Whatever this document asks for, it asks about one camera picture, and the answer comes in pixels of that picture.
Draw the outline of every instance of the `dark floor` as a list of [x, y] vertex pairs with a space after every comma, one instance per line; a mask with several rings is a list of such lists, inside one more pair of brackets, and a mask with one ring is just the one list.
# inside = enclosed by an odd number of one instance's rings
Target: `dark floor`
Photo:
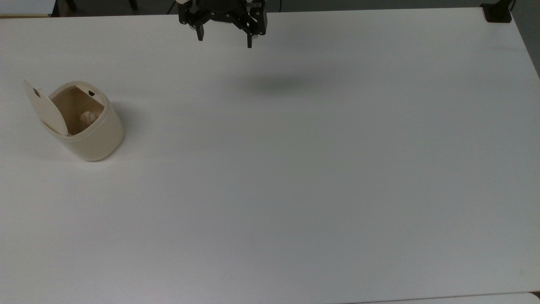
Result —
[[[73, 0], [77, 11], [69, 9], [66, 0], [57, 0], [57, 16], [123, 16], [164, 15], [173, 0], [136, 0], [138, 9], [130, 7], [129, 0]], [[478, 7], [482, 3], [496, 0], [267, 0], [268, 12], [282, 11], [328, 11], [369, 9], [413, 9], [413, 8], [459, 8]], [[176, 5], [171, 14], [177, 14]], [[540, 0], [517, 0], [512, 11], [532, 62], [540, 75]]]

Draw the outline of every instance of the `beige container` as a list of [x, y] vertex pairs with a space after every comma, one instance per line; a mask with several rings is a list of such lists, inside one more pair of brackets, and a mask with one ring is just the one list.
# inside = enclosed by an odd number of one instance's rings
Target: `beige container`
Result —
[[28, 82], [25, 87], [45, 129], [80, 158], [101, 160], [122, 141], [124, 128], [118, 115], [91, 84], [69, 82], [48, 98]]

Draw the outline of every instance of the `table surface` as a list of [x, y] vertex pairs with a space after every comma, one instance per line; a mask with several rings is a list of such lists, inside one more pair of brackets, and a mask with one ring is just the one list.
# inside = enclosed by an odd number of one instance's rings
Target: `table surface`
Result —
[[540, 304], [530, 293], [463, 296], [456, 298], [389, 301], [386, 304]]
[[[0, 21], [0, 302], [348, 303], [540, 289], [540, 81], [482, 10]], [[23, 79], [88, 81], [101, 162]]]

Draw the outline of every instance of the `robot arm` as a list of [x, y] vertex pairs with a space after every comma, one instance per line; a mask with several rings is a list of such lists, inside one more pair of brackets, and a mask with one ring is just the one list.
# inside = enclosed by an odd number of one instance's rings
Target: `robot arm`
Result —
[[203, 24], [209, 20], [236, 25], [247, 34], [248, 48], [251, 48], [253, 38], [266, 34], [265, 0], [188, 0], [177, 4], [178, 20], [195, 29], [199, 41], [203, 41]]

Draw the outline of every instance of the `open lid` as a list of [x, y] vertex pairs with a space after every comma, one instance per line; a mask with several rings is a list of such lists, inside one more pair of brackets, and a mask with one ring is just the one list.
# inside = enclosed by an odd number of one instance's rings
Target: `open lid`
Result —
[[38, 89], [34, 88], [26, 80], [24, 81], [24, 88], [26, 89], [26, 94], [30, 99], [34, 110], [36, 111], [39, 119], [43, 121], [47, 127], [51, 128], [54, 132], [68, 136], [68, 127], [64, 121], [64, 117], [56, 107], [56, 105], [47, 97], [45, 94], [40, 92]]

